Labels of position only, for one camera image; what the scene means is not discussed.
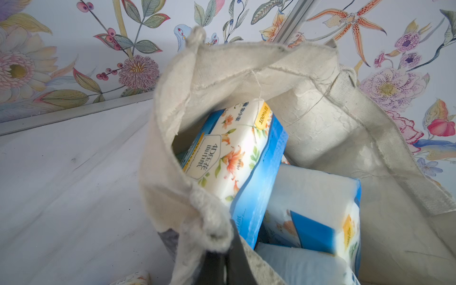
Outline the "beige canvas bag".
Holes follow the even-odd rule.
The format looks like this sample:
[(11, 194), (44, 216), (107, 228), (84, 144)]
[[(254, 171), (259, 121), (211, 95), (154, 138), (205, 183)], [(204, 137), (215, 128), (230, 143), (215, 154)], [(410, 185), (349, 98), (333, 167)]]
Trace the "beige canvas bag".
[(196, 27), (155, 89), (139, 175), (155, 229), (175, 258), (171, 282), (190, 285), (207, 250), (233, 227), (222, 204), (175, 157), (211, 111), (264, 99), (290, 135), (294, 164), (360, 179), (361, 273), (376, 285), (456, 282), (456, 201), (420, 170), (394, 121), (338, 63), (336, 44), (209, 47)]

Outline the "light blue tissue pack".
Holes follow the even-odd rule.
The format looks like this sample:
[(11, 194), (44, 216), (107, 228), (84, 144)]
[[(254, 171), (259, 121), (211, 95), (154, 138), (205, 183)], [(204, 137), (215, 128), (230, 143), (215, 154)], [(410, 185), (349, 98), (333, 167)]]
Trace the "light blue tissue pack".
[(289, 285), (358, 285), (339, 256), (302, 248), (259, 243), (256, 253)]

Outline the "blue floral tissue pack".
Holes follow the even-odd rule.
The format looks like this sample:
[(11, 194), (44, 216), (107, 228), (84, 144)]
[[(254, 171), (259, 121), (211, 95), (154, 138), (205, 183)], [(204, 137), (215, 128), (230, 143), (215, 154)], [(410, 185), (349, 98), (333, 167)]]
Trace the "blue floral tissue pack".
[(262, 99), (212, 112), (180, 165), (187, 177), (229, 210), (253, 248), (273, 189), (288, 134)]
[(357, 179), (282, 164), (263, 219), (266, 240), (336, 255), (357, 274), (361, 196)]

